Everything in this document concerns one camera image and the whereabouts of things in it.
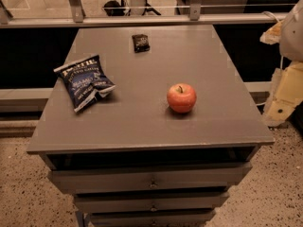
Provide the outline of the white and yellow robot arm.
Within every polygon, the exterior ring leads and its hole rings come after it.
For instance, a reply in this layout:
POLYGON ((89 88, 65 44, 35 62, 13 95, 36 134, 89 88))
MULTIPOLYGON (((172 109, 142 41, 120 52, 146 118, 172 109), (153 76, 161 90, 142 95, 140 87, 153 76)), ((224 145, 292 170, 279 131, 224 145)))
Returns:
POLYGON ((280 66, 272 75, 270 95, 262 120, 269 127, 284 123, 303 102, 303 0, 260 37, 264 44, 279 44, 280 66))

